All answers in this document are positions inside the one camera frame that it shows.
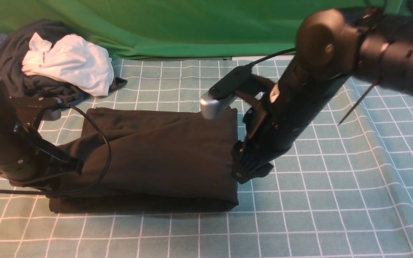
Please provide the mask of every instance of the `green backdrop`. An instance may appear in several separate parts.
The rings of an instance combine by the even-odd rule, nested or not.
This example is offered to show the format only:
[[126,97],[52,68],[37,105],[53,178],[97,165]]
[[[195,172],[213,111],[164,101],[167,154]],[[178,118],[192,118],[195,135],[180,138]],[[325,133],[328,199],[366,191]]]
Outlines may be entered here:
[[[403,13],[389,0],[388,13]],[[300,23],[362,0],[0,0],[0,34],[41,18],[60,20],[113,58],[221,57],[293,47]]]

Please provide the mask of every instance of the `cutting mat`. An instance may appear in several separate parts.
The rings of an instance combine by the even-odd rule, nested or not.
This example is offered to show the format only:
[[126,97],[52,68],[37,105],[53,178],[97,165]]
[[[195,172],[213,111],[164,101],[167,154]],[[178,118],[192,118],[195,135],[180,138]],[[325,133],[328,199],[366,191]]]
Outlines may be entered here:
[[[199,111],[199,97],[246,61],[117,60],[128,85],[79,107]],[[254,72],[277,80],[288,61]],[[44,197],[0,195],[0,257],[252,258],[413,257],[413,98],[349,80],[266,178],[239,186],[240,205],[221,214],[53,214]],[[238,108],[239,136],[248,106]],[[65,111],[41,124],[55,144],[80,135]],[[0,179],[0,188],[13,189]]]

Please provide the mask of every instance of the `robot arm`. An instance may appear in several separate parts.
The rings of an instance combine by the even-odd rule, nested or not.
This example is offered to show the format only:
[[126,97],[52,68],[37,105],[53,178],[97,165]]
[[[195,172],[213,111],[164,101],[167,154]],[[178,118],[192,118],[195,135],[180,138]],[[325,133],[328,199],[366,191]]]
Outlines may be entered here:
[[251,63],[202,96],[207,119],[237,97],[251,105],[245,140],[232,150],[239,183],[268,175],[269,162],[291,148],[349,77],[413,96],[413,16],[385,15],[381,8],[323,10],[303,21],[295,49],[276,84],[252,75]]

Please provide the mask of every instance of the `white t-shirt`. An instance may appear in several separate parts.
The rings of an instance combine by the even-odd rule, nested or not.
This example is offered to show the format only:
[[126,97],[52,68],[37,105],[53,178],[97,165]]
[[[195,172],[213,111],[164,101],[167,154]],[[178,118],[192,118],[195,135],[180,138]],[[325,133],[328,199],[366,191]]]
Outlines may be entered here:
[[34,33],[30,50],[22,61],[27,76],[43,75],[68,82],[92,96],[107,96],[114,80],[108,51],[77,35],[66,35],[52,43]]

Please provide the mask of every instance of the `folded black cloth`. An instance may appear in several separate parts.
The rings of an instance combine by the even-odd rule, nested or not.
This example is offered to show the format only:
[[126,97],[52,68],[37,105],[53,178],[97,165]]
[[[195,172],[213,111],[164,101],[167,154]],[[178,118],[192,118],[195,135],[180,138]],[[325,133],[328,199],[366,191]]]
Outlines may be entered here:
[[12,33],[0,45],[0,76],[12,97],[56,97],[64,103],[77,103],[85,93],[70,83],[59,82],[46,76],[26,76],[22,61],[29,51],[34,33],[55,45],[72,31],[60,21],[40,20]]
[[[108,108],[89,109],[87,114],[110,141],[113,159],[108,173],[90,191],[51,199],[52,211],[105,212],[123,206],[130,211],[225,211],[238,204],[237,183],[231,177],[236,109],[215,120],[200,113]],[[108,154],[87,121],[79,139],[59,148],[85,164],[81,176],[62,178],[61,190],[90,185]]]

